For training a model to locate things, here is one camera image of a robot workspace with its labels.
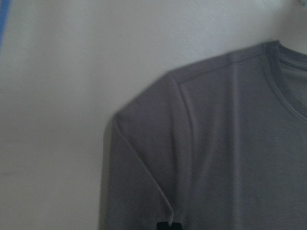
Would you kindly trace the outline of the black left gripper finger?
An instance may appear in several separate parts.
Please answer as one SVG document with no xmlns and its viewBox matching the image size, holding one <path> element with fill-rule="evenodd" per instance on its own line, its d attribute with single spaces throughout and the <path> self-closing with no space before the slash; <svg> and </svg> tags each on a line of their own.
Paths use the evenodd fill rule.
<svg viewBox="0 0 307 230">
<path fill-rule="evenodd" d="M 182 230 L 181 223 L 171 223 L 169 225 L 168 222 L 158 222 L 156 224 L 157 230 Z"/>
</svg>

